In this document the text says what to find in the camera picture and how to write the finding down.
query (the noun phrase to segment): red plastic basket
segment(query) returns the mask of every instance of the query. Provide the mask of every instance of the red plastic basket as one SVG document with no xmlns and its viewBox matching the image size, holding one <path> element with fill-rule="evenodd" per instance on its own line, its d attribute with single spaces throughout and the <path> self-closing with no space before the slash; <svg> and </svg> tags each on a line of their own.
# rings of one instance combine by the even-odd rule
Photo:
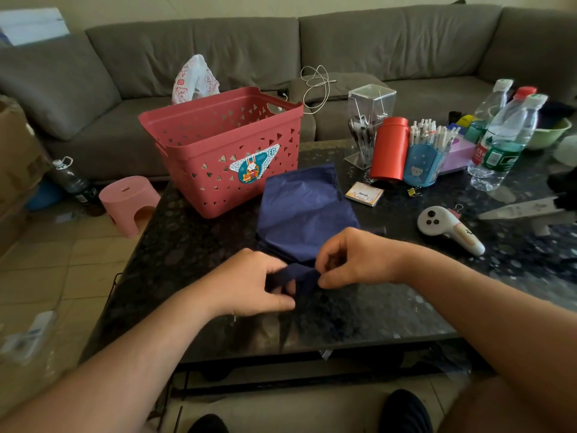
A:
<svg viewBox="0 0 577 433">
<path fill-rule="evenodd" d="M 139 119 L 178 189 L 211 219 L 262 194 L 269 176 L 297 168 L 302 114 L 302 103 L 247 87 Z"/>
</svg>

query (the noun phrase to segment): pink tissue box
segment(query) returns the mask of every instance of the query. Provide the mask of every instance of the pink tissue box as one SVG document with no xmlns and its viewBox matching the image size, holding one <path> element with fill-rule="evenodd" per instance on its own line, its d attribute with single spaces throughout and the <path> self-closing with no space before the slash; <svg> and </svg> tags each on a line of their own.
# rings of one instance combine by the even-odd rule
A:
<svg viewBox="0 0 577 433">
<path fill-rule="evenodd" d="M 475 152 L 476 146 L 476 144 L 464 140 L 460 136 L 455 138 L 439 174 L 443 175 L 452 173 L 468 166 L 471 162 L 472 154 Z"/>
</svg>

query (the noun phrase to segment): white controller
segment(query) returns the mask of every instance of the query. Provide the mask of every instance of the white controller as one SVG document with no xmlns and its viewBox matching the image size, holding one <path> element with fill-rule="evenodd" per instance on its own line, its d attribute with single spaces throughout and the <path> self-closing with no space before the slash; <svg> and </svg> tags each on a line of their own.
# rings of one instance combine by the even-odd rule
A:
<svg viewBox="0 0 577 433">
<path fill-rule="evenodd" d="M 417 227 L 425 235 L 448 235 L 473 255 L 485 253 L 483 243 L 446 208 L 427 208 L 419 215 Z"/>
</svg>

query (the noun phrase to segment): dark water bottle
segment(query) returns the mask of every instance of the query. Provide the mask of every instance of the dark water bottle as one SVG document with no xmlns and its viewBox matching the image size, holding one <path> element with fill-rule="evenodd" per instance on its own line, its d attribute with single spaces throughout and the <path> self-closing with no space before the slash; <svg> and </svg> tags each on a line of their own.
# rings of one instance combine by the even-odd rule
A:
<svg viewBox="0 0 577 433">
<path fill-rule="evenodd" d="M 69 156 L 52 161 L 54 169 L 50 171 L 50 177 L 84 205 L 86 214 L 93 217 L 103 215 L 106 210 L 98 198 L 97 188 L 92 182 L 78 176 L 71 167 L 73 162 Z"/>
</svg>

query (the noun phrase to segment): wall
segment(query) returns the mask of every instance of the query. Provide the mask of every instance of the wall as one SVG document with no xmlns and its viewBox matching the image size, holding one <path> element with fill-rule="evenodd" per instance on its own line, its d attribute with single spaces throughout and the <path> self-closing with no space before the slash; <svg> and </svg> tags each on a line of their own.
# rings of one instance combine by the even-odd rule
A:
<svg viewBox="0 0 577 433">
<path fill-rule="evenodd" d="M 71 29 L 130 21 L 202 17 L 301 17 L 321 13 L 455 0 L 0 0 L 0 10 L 58 7 Z M 576 9 L 575 0 L 467 0 L 507 6 Z"/>
</svg>

